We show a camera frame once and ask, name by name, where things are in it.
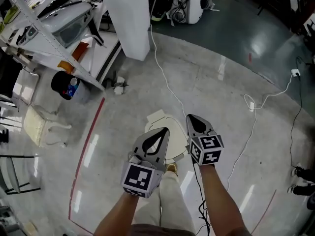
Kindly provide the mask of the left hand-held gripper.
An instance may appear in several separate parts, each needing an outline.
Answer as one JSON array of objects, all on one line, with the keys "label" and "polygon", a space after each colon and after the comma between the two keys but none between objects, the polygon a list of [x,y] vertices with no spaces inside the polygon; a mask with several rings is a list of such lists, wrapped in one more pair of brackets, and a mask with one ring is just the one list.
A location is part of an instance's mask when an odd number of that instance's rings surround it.
[{"label": "left hand-held gripper", "polygon": [[[146,132],[136,139],[133,152],[128,154],[123,166],[121,186],[125,192],[141,198],[151,196],[165,172],[163,162],[169,137],[169,129],[162,127]],[[156,163],[141,156],[156,156]]]}]

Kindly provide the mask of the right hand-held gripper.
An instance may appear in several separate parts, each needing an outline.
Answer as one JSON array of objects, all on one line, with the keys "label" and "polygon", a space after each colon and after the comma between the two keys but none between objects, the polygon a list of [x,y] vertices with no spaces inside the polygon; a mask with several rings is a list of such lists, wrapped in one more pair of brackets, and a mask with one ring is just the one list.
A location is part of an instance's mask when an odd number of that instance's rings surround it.
[{"label": "right hand-held gripper", "polygon": [[217,163],[224,150],[221,135],[216,134],[206,119],[193,114],[186,116],[186,128],[190,137],[189,154],[194,162],[199,166]]}]

